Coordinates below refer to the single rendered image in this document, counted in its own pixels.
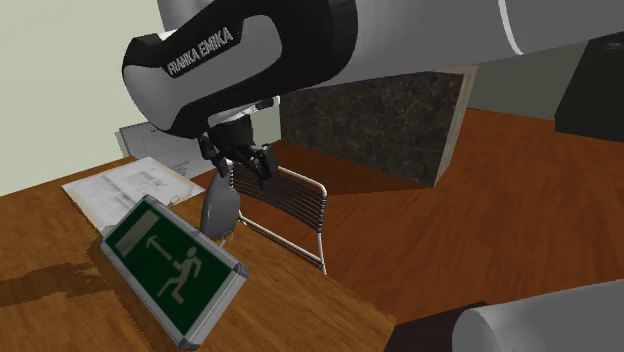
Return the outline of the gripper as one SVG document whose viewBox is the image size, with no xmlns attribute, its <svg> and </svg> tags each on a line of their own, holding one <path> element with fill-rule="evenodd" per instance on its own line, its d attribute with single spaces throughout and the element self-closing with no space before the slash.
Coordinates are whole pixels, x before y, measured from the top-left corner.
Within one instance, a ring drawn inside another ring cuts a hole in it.
<svg viewBox="0 0 624 352">
<path fill-rule="evenodd" d="M 253 145 L 250 118 L 240 118 L 211 127 L 208 136 L 200 135 L 197 138 L 200 153 L 205 160 L 213 164 L 220 177 L 230 175 L 226 157 L 237 157 L 238 154 L 240 162 L 262 180 L 271 178 L 278 171 L 277 158 L 272 146 Z"/>
</svg>

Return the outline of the grey tapered bottle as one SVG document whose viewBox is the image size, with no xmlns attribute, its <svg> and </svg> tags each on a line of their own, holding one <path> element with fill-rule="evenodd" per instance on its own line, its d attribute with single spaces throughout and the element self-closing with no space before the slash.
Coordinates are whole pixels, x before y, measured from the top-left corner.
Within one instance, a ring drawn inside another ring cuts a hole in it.
<svg viewBox="0 0 624 352">
<path fill-rule="evenodd" d="M 230 186 L 230 177 L 216 173 L 204 198 L 200 232 L 209 239 L 221 238 L 234 231 L 239 219 L 240 196 Z"/>
</svg>

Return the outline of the white board with drawing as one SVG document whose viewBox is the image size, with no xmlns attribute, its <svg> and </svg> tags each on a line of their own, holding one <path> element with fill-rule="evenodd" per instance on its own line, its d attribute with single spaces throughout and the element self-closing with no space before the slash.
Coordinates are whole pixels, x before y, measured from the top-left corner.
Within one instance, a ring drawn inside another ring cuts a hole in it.
<svg viewBox="0 0 624 352">
<path fill-rule="evenodd" d="M 151 157 L 187 179 L 214 169 L 213 164 L 202 157 L 196 139 L 163 133 L 149 122 L 122 127 L 119 133 L 130 156 Z"/>
</svg>

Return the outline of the white printed paper sheet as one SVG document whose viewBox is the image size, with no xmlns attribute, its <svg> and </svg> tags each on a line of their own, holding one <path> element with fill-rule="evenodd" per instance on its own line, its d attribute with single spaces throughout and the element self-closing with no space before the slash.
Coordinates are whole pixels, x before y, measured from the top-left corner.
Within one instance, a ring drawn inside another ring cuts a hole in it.
<svg viewBox="0 0 624 352">
<path fill-rule="evenodd" d="M 205 191 L 151 157 L 64 184 L 62 189 L 98 231 L 117 224 L 145 195 L 176 205 Z"/>
</svg>

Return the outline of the green exit sign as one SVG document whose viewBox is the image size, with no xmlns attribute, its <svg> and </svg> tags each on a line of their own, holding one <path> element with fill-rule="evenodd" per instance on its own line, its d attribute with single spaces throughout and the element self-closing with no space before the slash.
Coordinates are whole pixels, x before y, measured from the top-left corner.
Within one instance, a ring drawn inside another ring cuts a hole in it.
<svg viewBox="0 0 624 352">
<path fill-rule="evenodd" d="M 182 350 L 201 347 L 248 267 L 156 198 L 102 230 L 102 252 Z"/>
</svg>

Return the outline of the dark marble block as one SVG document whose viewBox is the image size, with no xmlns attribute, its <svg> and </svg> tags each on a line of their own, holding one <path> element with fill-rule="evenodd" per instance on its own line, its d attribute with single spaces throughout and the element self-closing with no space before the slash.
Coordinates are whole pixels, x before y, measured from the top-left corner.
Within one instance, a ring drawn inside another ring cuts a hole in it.
<svg viewBox="0 0 624 352">
<path fill-rule="evenodd" d="M 477 71 L 456 66 L 285 94 L 281 137 L 433 187 L 452 160 Z"/>
</svg>

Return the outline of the wooden table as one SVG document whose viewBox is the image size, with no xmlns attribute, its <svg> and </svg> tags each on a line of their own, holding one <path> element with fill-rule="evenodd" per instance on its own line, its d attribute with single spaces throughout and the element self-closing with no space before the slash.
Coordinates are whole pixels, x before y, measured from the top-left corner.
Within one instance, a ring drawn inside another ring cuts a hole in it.
<svg viewBox="0 0 624 352">
<path fill-rule="evenodd" d="M 0 352 L 182 352 L 56 179 L 0 197 Z M 197 352 L 383 352 L 394 317 L 246 226 L 248 280 Z"/>
</svg>

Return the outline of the black box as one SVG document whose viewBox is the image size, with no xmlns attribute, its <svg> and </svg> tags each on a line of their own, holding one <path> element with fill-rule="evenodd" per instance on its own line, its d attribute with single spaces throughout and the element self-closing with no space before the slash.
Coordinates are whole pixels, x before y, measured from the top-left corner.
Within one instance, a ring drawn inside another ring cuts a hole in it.
<svg viewBox="0 0 624 352">
<path fill-rule="evenodd" d="M 555 112 L 555 130 L 624 143 L 624 31 L 587 43 Z"/>
</svg>

